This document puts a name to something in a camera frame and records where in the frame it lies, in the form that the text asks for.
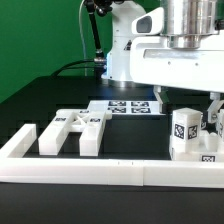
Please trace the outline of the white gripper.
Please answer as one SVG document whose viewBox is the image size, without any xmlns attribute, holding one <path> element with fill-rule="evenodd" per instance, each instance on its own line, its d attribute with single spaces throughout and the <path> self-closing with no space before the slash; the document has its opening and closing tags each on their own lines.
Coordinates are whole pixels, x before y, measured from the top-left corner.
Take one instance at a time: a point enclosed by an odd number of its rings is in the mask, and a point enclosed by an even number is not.
<svg viewBox="0 0 224 224">
<path fill-rule="evenodd" d="M 206 37 L 199 49 L 171 49 L 166 38 L 138 37 L 131 46 L 130 74 L 136 83 L 157 85 L 153 93 L 162 114 L 172 109 L 167 87 L 211 92 L 207 122 L 213 124 L 224 104 L 224 35 Z"/>
</svg>

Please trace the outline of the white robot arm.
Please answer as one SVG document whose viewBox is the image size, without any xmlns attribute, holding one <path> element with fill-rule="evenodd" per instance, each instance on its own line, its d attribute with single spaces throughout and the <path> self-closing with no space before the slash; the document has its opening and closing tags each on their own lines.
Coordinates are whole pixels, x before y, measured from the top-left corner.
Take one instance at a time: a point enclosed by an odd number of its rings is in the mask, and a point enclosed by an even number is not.
<svg viewBox="0 0 224 224">
<path fill-rule="evenodd" d="M 115 85 L 164 87 L 210 93 L 207 121 L 217 121 L 224 100 L 224 20 L 219 0 L 159 0 L 147 12 L 133 0 L 112 4 L 112 49 L 103 79 Z"/>
</svg>

